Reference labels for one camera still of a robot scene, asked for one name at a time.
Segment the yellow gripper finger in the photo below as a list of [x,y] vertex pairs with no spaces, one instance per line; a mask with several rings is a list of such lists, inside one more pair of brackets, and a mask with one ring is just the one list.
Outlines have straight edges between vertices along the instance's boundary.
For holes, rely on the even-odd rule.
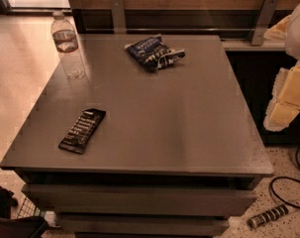
[[282,68],[276,76],[268,121],[273,127],[288,127],[300,113],[300,62]]
[[267,29],[264,33],[264,38],[266,40],[284,40],[289,20],[290,16],[286,16],[271,28]]

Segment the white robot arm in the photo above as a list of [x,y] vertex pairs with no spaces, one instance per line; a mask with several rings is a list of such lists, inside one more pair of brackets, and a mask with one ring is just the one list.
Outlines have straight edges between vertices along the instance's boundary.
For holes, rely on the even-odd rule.
[[263,126],[279,132],[287,128],[300,113],[300,3],[290,16],[281,20],[265,34],[284,32],[285,51],[297,60],[290,69],[281,68],[272,88]]

